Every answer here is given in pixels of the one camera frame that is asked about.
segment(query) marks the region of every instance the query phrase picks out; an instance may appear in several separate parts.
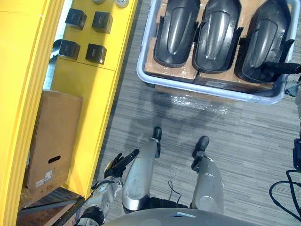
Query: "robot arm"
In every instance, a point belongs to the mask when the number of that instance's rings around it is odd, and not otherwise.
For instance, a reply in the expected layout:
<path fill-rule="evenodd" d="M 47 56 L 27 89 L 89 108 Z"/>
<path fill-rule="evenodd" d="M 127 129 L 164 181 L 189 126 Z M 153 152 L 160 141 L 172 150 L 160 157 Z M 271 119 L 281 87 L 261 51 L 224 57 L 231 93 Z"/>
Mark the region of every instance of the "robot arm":
<path fill-rule="evenodd" d="M 77 226 L 100 226 L 109 212 L 110 203 L 123 187 L 122 174 L 126 166 L 138 155 L 139 149 L 123 157 L 120 153 L 105 169 L 104 180 L 92 187 L 92 194 L 82 207 Z"/>

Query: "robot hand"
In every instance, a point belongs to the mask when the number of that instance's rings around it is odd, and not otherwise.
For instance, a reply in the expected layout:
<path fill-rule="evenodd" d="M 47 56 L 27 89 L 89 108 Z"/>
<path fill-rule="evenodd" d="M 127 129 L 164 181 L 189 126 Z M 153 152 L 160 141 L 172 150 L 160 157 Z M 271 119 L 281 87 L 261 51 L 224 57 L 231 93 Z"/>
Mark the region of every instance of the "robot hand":
<path fill-rule="evenodd" d="M 126 166 L 138 155 L 139 149 L 135 149 L 126 157 L 122 156 L 122 153 L 119 153 L 117 157 L 111 161 L 106 169 L 104 170 L 104 178 L 114 177 L 120 178 L 122 177 L 123 171 L 126 169 Z"/>

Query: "black curved cover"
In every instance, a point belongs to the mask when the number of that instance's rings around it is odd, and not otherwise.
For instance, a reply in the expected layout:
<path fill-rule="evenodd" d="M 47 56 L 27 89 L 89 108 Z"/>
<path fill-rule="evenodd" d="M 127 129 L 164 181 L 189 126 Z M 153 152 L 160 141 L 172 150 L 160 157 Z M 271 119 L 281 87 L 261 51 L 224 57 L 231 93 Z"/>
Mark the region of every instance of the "black curved cover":
<path fill-rule="evenodd" d="M 257 9 L 238 53 L 235 73 L 239 78 L 253 83 L 277 80 L 280 75 L 266 70 L 265 63 L 281 63 L 281 58 L 284 62 L 291 45 L 286 42 L 290 22 L 285 0 L 267 0 Z"/>
<path fill-rule="evenodd" d="M 204 73 L 231 68 L 242 28 L 237 29 L 239 0 L 209 0 L 193 53 L 193 66 Z"/>
<path fill-rule="evenodd" d="M 166 67 L 181 67 L 188 59 L 195 30 L 200 0 L 169 0 L 160 18 L 154 59 Z"/>

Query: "box handle hole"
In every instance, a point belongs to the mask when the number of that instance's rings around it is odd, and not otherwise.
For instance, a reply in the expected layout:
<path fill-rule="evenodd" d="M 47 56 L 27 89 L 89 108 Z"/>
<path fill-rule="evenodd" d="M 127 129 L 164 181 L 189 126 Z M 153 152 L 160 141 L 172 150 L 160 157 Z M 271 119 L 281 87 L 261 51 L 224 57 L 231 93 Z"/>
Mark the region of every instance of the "box handle hole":
<path fill-rule="evenodd" d="M 49 159 L 48 163 L 51 164 L 51 163 L 53 163 L 54 161 L 59 160 L 60 158 L 61 158 L 61 156 L 58 155 L 57 157 L 54 157 L 54 158 L 52 158 L 52 159 Z"/>

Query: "label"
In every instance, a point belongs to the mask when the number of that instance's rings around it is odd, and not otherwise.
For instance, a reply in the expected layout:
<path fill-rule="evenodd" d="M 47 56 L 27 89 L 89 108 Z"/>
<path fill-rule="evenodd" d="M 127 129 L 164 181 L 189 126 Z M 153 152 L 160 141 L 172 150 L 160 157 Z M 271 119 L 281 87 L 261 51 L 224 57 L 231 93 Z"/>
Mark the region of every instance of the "label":
<path fill-rule="evenodd" d="M 206 82 L 206 86 L 212 86 L 217 88 L 224 88 L 227 84 L 223 82 L 216 82 L 216 81 L 208 81 Z"/>
<path fill-rule="evenodd" d="M 52 170 L 45 173 L 44 182 L 49 181 L 52 177 Z"/>
<path fill-rule="evenodd" d="M 36 187 L 41 186 L 44 183 L 44 179 L 39 180 L 38 182 L 36 182 Z"/>

